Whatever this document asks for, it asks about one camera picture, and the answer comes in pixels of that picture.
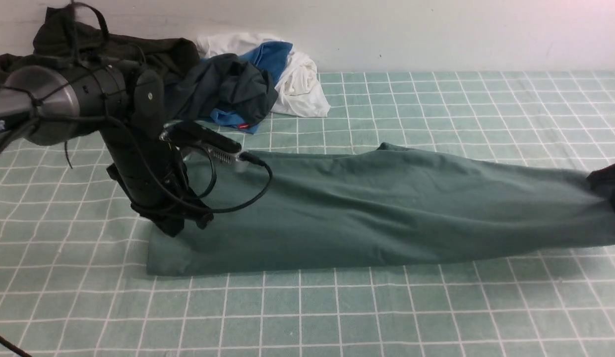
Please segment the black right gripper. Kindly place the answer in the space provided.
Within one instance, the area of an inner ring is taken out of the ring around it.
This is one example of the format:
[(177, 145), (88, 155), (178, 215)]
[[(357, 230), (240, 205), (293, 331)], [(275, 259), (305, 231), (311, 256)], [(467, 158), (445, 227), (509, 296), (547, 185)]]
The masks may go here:
[(615, 212), (615, 163), (603, 169), (592, 171), (587, 177), (592, 190), (609, 193), (609, 203)]

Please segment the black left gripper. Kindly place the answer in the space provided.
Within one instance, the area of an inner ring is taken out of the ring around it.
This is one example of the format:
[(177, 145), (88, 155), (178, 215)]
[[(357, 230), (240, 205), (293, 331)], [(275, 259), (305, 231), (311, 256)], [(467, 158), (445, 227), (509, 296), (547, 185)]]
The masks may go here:
[(140, 129), (113, 124), (102, 129), (102, 138), (113, 159), (109, 176), (126, 193), (131, 208), (162, 233), (176, 237), (186, 221), (204, 229), (214, 219), (190, 188), (178, 149)]

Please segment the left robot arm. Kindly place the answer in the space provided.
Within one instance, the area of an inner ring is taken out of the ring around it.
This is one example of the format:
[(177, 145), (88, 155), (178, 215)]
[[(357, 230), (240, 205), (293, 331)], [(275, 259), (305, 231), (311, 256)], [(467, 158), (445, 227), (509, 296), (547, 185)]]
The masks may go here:
[(143, 64), (29, 65), (0, 88), (0, 154), (20, 138), (52, 146), (98, 132), (131, 208), (175, 237), (185, 221), (204, 229), (214, 215), (190, 188), (178, 148), (160, 139), (166, 119), (162, 77)]

